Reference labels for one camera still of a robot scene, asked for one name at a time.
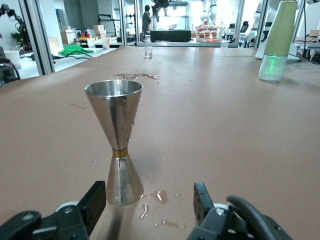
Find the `metal frame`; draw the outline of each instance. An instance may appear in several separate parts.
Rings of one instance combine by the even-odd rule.
[[[298,30],[299,30],[299,25],[301,22],[301,17],[304,14],[304,1],[301,1],[300,3],[300,7],[299,7],[299,12],[298,15],[296,16],[296,20],[295,20],[295,24],[294,24],[294,31],[293,31],[293,37],[292,37],[292,42],[295,42],[296,36],[298,34]]]
[[[265,21],[266,21],[266,17],[267,17],[267,13],[268,13],[268,6],[269,6],[269,0],[264,0],[262,2],[262,8],[261,8],[261,13],[260,13],[258,29],[256,32],[256,38],[254,41],[255,48],[259,47],[261,35],[264,32]]]
[[[229,48],[237,48],[239,44],[240,30],[242,27],[242,16],[244,13],[245,0],[239,1],[238,15],[235,24],[234,42],[228,44]],[[142,42],[137,41],[137,46],[163,46],[163,47],[221,47],[221,43],[203,43],[203,42]]]
[[[236,23],[235,23],[235,39],[234,42],[231,45],[236,45],[238,47],[239,44],[239,37],[240,37],[240,31],[242,27],[242,16],[244,14],[244,7],[245,7],[245,0],[240,0],[239,2],[239,10],[238,10],[238,16],[236,18]]]
[[[140,40],[139,34],[139,16],[140,16],[140,3],[138,0],[134,1],[134,22],[135,22],[135,42]]]
[[[38,0],[19,0],[39,75],[55,72],[48,37]]]
[[[119,0],[119,12],[120,12],[120,34],[121,34],[121,43],[122,45],[128,45],[127,41],[127,25],[126,25],[126,9],[125,9],[125,1]]]

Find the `green cloth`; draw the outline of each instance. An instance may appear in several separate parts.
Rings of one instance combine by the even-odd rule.
[[[76,54],[89,54],[93,53],[92,50],[85,50],[82,46],[73,44],[70,46],[66,46],[62,51],[59,52],[62,56],[66,55],[76,55]]]

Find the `jigger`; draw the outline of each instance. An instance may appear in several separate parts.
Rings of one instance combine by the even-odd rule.
[[[112,147],[106,199],[115,205],[131,204],[144,193],[128,143],[143,86],[130,80],[106,80],[84,91]]]

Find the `screw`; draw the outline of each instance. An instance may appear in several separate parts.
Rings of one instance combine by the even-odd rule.
[[[72,211],[73,209],[70,206],[68,206],[65,210],[63,210],[65,214],[71,213]]]
[[[32,219],[34,216],[29,212],[27,215],[25,215],[22,220],[23,221],[27,221],[27,220],[30,220]]]
[[[72,236],[70,237],[70,240],[75,240],[75,239],[77,239],[77,235],[74,233],[74,234],[72,234]]]
[[[215,212],[220,216],[226,213],[225,210],[223,210],[222,208],[216,208]]]

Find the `green cylinder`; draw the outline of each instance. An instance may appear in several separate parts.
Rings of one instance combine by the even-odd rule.
[[[271,25],[264,54],[288,56],[294,34],[297,1],[281,1]]]

